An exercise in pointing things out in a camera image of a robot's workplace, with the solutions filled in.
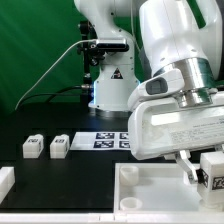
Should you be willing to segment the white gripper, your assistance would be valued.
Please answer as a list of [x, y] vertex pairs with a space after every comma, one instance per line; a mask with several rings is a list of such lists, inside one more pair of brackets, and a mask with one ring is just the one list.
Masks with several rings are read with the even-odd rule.
[[224, 144], [224, 96], [211, 105], [180, 108], [174, 98], [141, 103], [128, 121], [132, 155], [138, 160], [175, 154], [190, 184], [198, 182], [190, 151]]

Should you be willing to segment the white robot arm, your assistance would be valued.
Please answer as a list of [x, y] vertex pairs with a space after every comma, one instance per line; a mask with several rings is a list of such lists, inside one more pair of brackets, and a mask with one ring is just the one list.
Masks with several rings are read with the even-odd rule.
[[191, 182], [189, 152], [224, 143], [224, 91], [215, 85], [222, 17], [216, 0], [196, 2], [204, 27], [187, 0], [74, 0], [96, 32], [90, 110], [128, 116], [132, 155], [169, 156]]

